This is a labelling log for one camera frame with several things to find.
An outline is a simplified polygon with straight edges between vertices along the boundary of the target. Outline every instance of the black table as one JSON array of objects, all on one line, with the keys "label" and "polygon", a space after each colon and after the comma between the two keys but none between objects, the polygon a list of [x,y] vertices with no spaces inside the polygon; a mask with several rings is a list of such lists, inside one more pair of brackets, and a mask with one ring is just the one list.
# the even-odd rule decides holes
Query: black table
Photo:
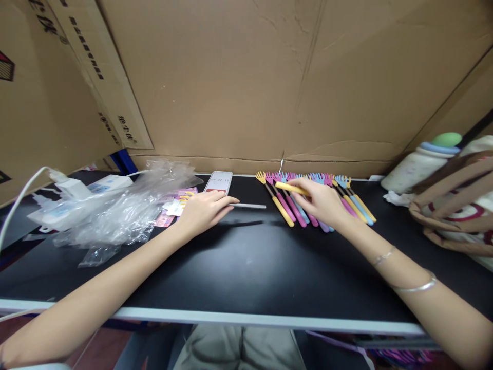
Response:
[{"label": "black table", "polygon": [[[104,175],[77,177],[90,183]],[[493,319],[493,300],[483,294],[493,290],[490,271],[431,243],[407,209],[382,198],[378,183],[351,185],[377,218],[376,232]],[[289,228],[254,177],[235,176],[230,195],[267,209],[230,212],[158,268],[116,318],[423,333],[404,303],[338,233],[297,223]],[[164,230],[155,228],[153,236]],[[47,239],[0,273],[0,310],[47,308],[138,247],[124,246],[103,266],[78,269],[85,250],[55,248]]]}]

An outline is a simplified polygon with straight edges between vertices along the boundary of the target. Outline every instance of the cardboard box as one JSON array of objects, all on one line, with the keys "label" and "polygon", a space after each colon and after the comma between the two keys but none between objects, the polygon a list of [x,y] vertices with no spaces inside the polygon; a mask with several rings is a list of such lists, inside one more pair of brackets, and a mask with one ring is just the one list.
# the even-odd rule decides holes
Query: cardboard box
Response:
[{"label": "cardboard box", "polygon": [[[65,173],[122,148],[42,1],[0,3],[0,205],[43,166]],[[49,182],[42,175],[33,189]]]},{"label": "cardboard box", "polygon": [[364,177],[491,107],[478,89],[468,119],[433,118],[493,44],[489,2],[99,4],[155,147],[134,156]]},{"label": "cardboard box", "polygon": [[1,10],[0,204],[43,165],[69,173],[122,147],[139,167],[163,156],[201,172],[383,174],[493,103],[493,6],[482,0]]}]

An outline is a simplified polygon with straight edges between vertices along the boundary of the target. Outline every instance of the green bottle cap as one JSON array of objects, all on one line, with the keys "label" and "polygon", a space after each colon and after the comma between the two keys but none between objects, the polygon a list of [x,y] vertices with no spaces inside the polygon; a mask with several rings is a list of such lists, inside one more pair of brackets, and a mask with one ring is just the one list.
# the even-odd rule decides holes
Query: green bottle cap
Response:
[{"label": "green bottle cap", "polygon": [[458,133],[443,133],[436,136],[431,142],[433,145],[441,147],[453,147],[459,144],[462,140],[462,135]]}]

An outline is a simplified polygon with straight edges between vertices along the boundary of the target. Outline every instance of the clear plastic wrap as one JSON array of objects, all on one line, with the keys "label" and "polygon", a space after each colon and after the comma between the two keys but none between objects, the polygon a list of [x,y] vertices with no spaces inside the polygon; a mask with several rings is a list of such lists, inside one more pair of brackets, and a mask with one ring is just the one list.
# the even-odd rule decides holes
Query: clear plastic wrap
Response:
[{"label": "clear plastic wrap", "polygon": [[162,211],[162,199],[178,189],[203,183],[186,163],[154,160],[146,166],[148,172],[128,188],[85,200],[68,200],[60,205],[69,207],[79,220],[77,225],[57,235],[54,243],[59,247],[89,249],[79,267],[104,263],[118,253],[121,244],[147,242]]}]

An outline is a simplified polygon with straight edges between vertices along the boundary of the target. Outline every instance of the purple fork handle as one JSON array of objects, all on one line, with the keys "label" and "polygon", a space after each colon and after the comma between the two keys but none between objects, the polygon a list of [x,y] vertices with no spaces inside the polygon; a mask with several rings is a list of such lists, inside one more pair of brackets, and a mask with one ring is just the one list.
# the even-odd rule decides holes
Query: purple fork handle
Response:
[{"label": "purple fork handle", "polygon": [[324,232],[330,232],[330,227],[328,225],[324,224],[322,221],[318,221],[318,224]]},{"label": "purple fork handle", "polygon": [[318,224],[318,220],[317,220],[315,217],[313,217],[313,216],[312,216],[310,213],[308,213],[308,212],[307,212],[307,216],[308,216],[308,218],[310,219],[310,222],[312,223],[312,225],[313,225],[314,227],[318,227],[318,225],[319,225],[319,224]]},{"label": "purple fork handle", "polygon": [[351,208],[351,206],[349,205],[348,202],[346,202],[346,200],[344,198],[341,198],[340,199],[341,202],[343,203],[344,207],[346,207],[346,210],[351,214],[353,215],[354,217],[356,218],[359,218],[358,215],[356,214],[356,212],[353,211],[353,209]]},{"label": "purple fork handle", "polygon": [[286,212],[288,213],[289,217],[291,220],[293,220],[293,222],[296,222],[296,218],[294,217],[294,214],[293,212],[291,212],[291,210],[289,209],[288,205],[286,204],[286,201],[284,200],[284,198],[282,197],[281,193],[277,193],[276,194],[276,197],[277,199],[279,199],[279,201],[281,202],[282,206],[284,207],[284,209],[286,210]]},{"label": "purple fork handle", "polygon": [[305,222],[305,220],[301,216],[301,213],[296,208],[296,205],[294,204],[294,202],[291,199],[291,197],[286,197],[286,200],[288,201],[288,204],[290,205],[291,209],[293,210],[293,213],[296,216],[296,219],[298,220],[298,222],[301,225],[301,227],[306,227],[307,226],[307,223]]}]

